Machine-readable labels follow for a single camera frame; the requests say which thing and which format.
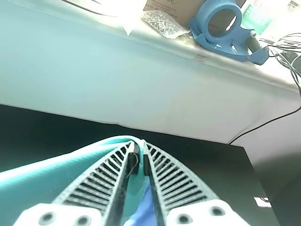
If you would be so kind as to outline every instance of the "wire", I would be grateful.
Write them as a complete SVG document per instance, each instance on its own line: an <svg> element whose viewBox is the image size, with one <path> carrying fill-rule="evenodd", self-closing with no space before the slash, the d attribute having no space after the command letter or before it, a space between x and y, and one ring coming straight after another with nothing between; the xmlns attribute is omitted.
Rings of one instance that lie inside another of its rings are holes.
<svg viewBox="0 0 301 226"><path fill-rule="evenodd" d="M88 9L88 8L82 7L82 6L80 6L80 5L78 5L78 4L75 4L74 2L71 2L71 1L68 1L68 0L61 0L61 1L64 1L64 2L66 2L66 3L68 3L68 4L70 4L70 5L76 6L76 7L78 7L78 8L81 8L81 9L83 9L83 10L85 10L85 11L90 12L90 13L94 13L94 14L102 15L102 16L116 17L116 16L113 16L113 15L108 15L108 14L103 14L103 13L98 13L98 12L92 11L92 10L90 10L90 9Z"/></svg>
<svg viewBox="0 0 301 226"><path fill-rule="evenodd" d="M262 201L264 201L264 202L269 202L269 199L268 199L268 198L262 198L262 197L260 197L260 199L261 199Z"/></svg>
<svg viewBox="0 0 301 226"><path fill-rule="evenodd" d="M292 77L293 77L293 80L295 81L296 85L298 86L299 94L300 94L300 98L301 98L301 87L300 87L299 81L298 81L298 76L301 77L301 75L300 75L300 73L292 66L293 63L295 62L295 60L296 60L297 58L295 58L295 59L293 60L293 62L290 64L290 63L288 62L288 60L284 57L284 55L283 55L282 53L278 53L275 49L272 50L272 52L273 52L273 51L276 52L276 54L278 54L278 56L276 56L276 58L277 58L277 57L280 57L280 58L281 58L281 59L289 66L289 68L290 68L290 70L291 70L291 75L292 75ZM236 138L232 139L228 144L231 145L234 141L236 141L236 140L239 139L240 137L242 137L242 136L244 136L244 135L246 135L246 134L248 134L248 133L251 133L251 132L253 132L253 131L255 131L255 130L261 128L261 127L264 127L265 125L270 124L271 122L274 122L274 121L276 121L276 120L282 119L282 118L287 117L287 116L289 116L289 115L295 114L296 112L298 112L298 111L300 111L300 110L301 110L301 106L300 106L298 109L296 109L296 110L294 110L294 111L292 111L292 112L290 112L290 113L288 113L288 114L285 114L285 115L279 116L279 117L277 117L277 118L274 118L274 119L272 119L272 120L270 120L270 121L268 121L268 122L266 122L266 123L264 123L264 124L262 124L262 125L260 125L260 126L255 127L254 129L251 129L251 130L249 130L249 131L247 131L247 132L244 132L244 133L240 134L240 135L237 136Z"/></svg>
<svg viewBox="0 0 301 226"><path fill-rule="evenodd" d="M135 165L131 168L131 170L130 170L129 173L127 174L126 178L128 178L128 177L132 174L132 172L134 171L135 167L136 167L136 166L138 165L138 163L139 163L137 154L136 154L136 153L134 153L134 154L135 154L135 157L136 157L136 163L135 163Z"/></svg>

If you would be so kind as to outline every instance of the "wall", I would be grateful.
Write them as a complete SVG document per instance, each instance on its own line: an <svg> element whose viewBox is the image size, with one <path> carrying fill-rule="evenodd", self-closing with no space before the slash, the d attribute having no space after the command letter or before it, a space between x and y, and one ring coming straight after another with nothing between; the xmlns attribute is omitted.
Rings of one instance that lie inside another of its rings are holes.
<svg viewBox="0 0 301 226"><path fill-rule="evenodd" d="M0 104L229 142L295 110L272 84L0 2ZM299 168L301 114L239 139L270 195Z"/></svg>

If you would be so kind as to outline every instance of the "teal fabric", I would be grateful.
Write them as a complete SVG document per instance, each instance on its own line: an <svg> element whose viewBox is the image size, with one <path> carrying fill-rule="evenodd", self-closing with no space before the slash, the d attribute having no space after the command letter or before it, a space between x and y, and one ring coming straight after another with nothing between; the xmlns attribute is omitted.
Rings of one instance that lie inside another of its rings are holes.
<svg viewBox="0 0 301 226"><path fill-rule="evenodd" d="M1 225L13 225L23 210L38 203L51 203L87 167L130 140L143 150L144 140L111 137L69 154L0 173ZM122 223L135 213L146 188L142 154L140 158L138 174L129 178Z"/></svg>

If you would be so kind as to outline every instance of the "blue fabric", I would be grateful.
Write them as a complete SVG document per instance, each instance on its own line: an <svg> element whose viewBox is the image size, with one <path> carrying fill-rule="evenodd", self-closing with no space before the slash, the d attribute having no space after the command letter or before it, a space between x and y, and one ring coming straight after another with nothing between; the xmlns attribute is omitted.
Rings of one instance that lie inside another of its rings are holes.
<svg viewBox="0 0 301 226"><path fill-rule="evenodd" d="M143 198L134 215L124 224L124 226L156 226L156 216L154 202L151 195L150 183L147 183Z"/></svg>

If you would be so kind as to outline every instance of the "plastic bag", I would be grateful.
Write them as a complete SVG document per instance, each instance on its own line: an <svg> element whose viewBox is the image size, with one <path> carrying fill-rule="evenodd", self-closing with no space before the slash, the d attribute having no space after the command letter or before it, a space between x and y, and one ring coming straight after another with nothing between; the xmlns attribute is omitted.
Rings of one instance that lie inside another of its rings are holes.
<svg viewBox="0 0 301 226"><path fill-rule="evenodd" d="M142 19L159 34L168 39L175 39L190 31L184 29L171 15L162 10L149 10L142 13Z"/></svg>

